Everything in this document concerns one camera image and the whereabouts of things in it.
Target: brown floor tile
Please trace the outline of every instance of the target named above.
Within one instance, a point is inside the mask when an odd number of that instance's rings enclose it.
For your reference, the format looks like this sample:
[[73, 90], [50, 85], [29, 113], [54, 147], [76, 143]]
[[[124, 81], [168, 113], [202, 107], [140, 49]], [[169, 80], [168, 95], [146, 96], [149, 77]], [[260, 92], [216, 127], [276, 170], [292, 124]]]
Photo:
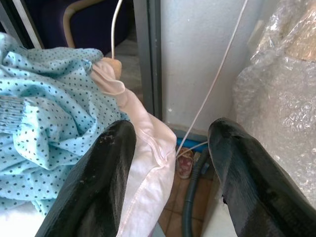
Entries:
[[193, 203], [193, 218], [201, 221], [204, 220], [211, 185], [212, 181], [207, 179], [199, 179]]
[[173, 212], [182, 214], [182, 209], [184, 205], [184, 199], [186, 197], [187, 188], [189, 185], [189, 179], [182, 179], [179, 185], [178, 194], [175, 200], [175, 204], [173, 206]]
[[166, 233], [166, 231], [167, 231], [167, 227], [168, 227], [168, 224], [170, 221], [171, 214], [172, 214], [171, 211], [164, 209], [159, 217], [158, 222], [159, 222], [160, 227], [162, 228], [162, 231], [164, 233]]
[[203, 222], [197, 219], [192, 219], [193, 237], [200, 237], [202, 234]]
[[182, 237], [181, 218], [180, 214], [172, 213], [166, 237]]
[[171, 189], [171, 194], [169, 197], [169, 200], [166, 204], [166, 206], [164, 207], [165, 209], [172, 211], [174, 204], [176, 202], [176, 198], [177, 198], [177, 193], [178, 193], [178, 188], [180, 185], [181, 179], [179, 178], [179, 176], [175, 173], [174, 174], [174, 179], [173, 179], [173, 185], [172, 185], [172, 189]]

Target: white cable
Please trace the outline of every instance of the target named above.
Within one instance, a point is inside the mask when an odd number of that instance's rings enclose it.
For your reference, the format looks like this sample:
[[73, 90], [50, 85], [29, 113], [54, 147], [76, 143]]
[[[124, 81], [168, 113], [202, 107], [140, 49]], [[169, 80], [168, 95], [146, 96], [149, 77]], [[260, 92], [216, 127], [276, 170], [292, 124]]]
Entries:
[[231, 48], [231, 46], [232, 46], [233, 40], [234, 40], [234, 38], [235, 38], [235, 35], [236, 35], [236, 32], [237, 32], [238, 26], [239, 26], [239, 24], [240, 24], [240, 21], [241, 21], [241, 18], [242, 18], [242, 16], [243, 16], [244, 10], [245, 10], [245, 8], [246, 8], [246, 6], [247, 6], [247, 3], [248, 3], [248, 0], [245, 0], [245, 2], [243, 3], [242, 9], [241, 9], [240, 14], [239, 14], [239, 18], [238, 18], [238, 20], [237, 20], [235, 29], [234, 29], [233, 34], [232, 34], [232, 37], [231, 37], [231, 40], [229, 41], [229, 43], [228, 43], [228, 45], [227, 45], [226, 52], [225, 52], [225, 54], [224, 54], [223, 60], [222, 60], [222, 62], [221, 62], [221, 65], [219, 66], [219, 69], [218, 69], [218, 71], [217, 71], [217, 74], [216, 74], [216, 76], [215, 76], [215, 79], [214, 79], [214, 81], [213, 81], [213, 83], [212, 83], [212, 85], [211, 85], [211, 87], [210, 87], [210, 89], [209, 89], [209, 91], [208, 91], [208, 93], [207, 93], [207, 95], [206, 95], [206, 97], [205, 97], [205, 99], [204, 99], [204, 101], [203, 101], [203, 103], [202, 103], [200, 109], [198, 110], [197, 115], [195, 116], [195, 118], [194, 118], [194, 120], [193, 120], [193, 122], [192, 122], [192, 124], [191, 124], [191, 126], [190, 126], [190, 128], [189, 128], [189, 130], [187, 131], [186, 135], [184, 136], [184, 138], [183, 138], [183, 140], [182, 140], [182, 142], [181, 142], [181, 144], [180, 144], [180, 146], [179, 146], [179, 148], [178, 148], [178, 150], [177, 150], [176, 156], [178, 156], [178, 154], [179, 154], [179, 152], [180, 152], [180, 149], [182, 148], [182, 146], [183, 146], [185, 140], [187, 139], [189, 133], [191, 132], [191, 130], [192, 130], [192, 128], [193, 128], [193, 126], [194, 126], [194, 124], [195, 124], [195, 122], [196, 122], [198, 116], [200, 115], [200, 113], [201, 113], [201, 111], [202, 111], [202, 109], [203, 109], [203, 107], [204, 107], [204, 105], [205, 105], [205, 103], [206, 103], [206, 101], [207, 101], [207, 99], [208, 99], [208, 97], [209, 97], [211, 91], [213, 90], [213, 87], [214, 87], [214, 85], [215, 85], [215, 83], [216, 83], [216, 81], [217, 81], [217, 79], [218, 79], [218, 77], [219, 77], [219, 74], [220, 74], [221, 71], [222, 71], [223, 65], [224, 65], [224, 63], [225, 63], [225, 61], [226, 61], [228, 52], [229, 52], [229, 50], [230, 50], [230, 48]]
[[123, 0], [118, 0], [117, 7], [115, 8], [115, 12], [113, 15], [112, 19], [112, 26], [111, 26], [111, 55], [112, 59], [114, 59], [114, 47], [115, 47], [115, 42], [114, 42], [114, 31], [115, 31], [115, 23], [117, 21], [118, 13], [120, 6], [122, 5]]
[[180, 155], [178, 155], [177, 158], [179, 158], [179, 157], [182, 156], [183, 154], [189, 152], [190, 150], [193, 150], [193, 149], [195, 149], [195, 148], [197, 148], [197, 147], [200, 147], [200, 146], [203, 146], [203, 145], [205, 145], [205, 144], [207, 144], [207, 141], [206, 141], [206, 142], [202, 142], [202, 143], [200, 143], [200, 144], [197, 144], [196, 146], [191, 147], [190, 149], [187, 149], [185, 152], [182, 152]]

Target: black hose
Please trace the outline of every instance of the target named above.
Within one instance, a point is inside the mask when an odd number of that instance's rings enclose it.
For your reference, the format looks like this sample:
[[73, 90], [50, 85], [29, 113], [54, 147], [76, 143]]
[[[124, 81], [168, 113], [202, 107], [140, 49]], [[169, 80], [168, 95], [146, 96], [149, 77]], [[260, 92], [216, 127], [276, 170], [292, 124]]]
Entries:
[[187, 194], [183, 206], [182, 211], [182, 236], [183, 237], [192, 237], [192, 207], [194, 201], [194, 195], [197, 190], [198, 178], [201, 173], [201, 170], [206, 162], [206, 160], [210, 158], [208, 148], [205, 148], [198, 159], [197, 163], [193, 167], [193, 171], [191, 174], [191, 180], [187, 189]]

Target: gray metal frame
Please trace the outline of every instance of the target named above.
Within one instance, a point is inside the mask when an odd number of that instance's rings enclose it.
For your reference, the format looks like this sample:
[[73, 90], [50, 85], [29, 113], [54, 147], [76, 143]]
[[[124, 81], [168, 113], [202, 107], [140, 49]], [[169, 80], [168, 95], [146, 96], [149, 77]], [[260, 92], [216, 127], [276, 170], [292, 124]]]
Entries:
[[144, 106], [162, 119], [160, 0], [134, 0]]

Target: slipper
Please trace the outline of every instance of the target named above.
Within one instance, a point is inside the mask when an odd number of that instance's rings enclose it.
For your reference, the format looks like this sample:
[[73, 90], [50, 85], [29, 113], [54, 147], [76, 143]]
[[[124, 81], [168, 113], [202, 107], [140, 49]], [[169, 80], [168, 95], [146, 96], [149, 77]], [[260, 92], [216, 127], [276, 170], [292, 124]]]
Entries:
[[[183, 147], [180, 153], [187, 151], [189, 148]], [[188, 151], [177, 159], [177, 173], [181, 179], [188, 179], [190, 177], [193, 166], [193, 152]]]

